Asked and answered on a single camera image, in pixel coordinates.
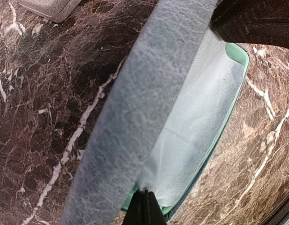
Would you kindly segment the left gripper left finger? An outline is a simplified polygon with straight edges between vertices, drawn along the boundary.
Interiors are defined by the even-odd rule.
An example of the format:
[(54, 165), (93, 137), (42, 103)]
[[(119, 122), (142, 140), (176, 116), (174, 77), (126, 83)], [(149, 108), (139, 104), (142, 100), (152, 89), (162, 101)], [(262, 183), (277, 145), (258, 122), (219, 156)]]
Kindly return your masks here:
[(167, 225), (153, 192), (137, 190), (122, 225)]

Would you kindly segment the teal glasses case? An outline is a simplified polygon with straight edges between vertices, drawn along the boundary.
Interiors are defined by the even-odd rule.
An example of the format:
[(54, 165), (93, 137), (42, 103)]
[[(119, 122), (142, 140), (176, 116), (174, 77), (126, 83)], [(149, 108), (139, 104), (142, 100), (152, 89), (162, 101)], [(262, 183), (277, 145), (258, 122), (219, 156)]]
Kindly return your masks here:
[[(214, 0), (158, 1), (98, 117), (74, 176), (60, 224), (110, 225), (120, 210), (127, 212), (137, 190), (148, 190), (139, 187), (139, 176), (182, 89), (203, 37), (207, 30), (211, 30), (209, 23), (215, 6)], [(225, 44), (227, 55), (244, 66), (245, 79), (248, 54), (236, 44)], [(182, 206), (207, 166), (239, 93), (198, 176), (175, 205), (159, 205), (166, 223)]]
[(43, 18), (61, 23), (65, 21), (81, 0), (18, 0), (18, 3)]

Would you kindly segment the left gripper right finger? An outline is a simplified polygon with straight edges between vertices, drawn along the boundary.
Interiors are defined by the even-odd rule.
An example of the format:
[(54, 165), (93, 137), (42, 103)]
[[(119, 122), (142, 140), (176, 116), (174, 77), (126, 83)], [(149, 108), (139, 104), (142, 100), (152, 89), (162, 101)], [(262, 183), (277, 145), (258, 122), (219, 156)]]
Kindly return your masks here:
[(289, 0), (223, 0), (211, 28), (225, 42), (289, 49)]

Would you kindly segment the blue cleaning cloth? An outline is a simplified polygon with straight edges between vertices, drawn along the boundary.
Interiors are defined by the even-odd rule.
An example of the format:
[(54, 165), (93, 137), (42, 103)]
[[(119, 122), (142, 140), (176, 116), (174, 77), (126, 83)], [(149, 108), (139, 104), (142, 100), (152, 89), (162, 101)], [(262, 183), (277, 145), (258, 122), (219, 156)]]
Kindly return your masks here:
[(160, 206), (175, 205), (198, 176), (244, 79), (244, 66), (207, 30), (138, 183)]

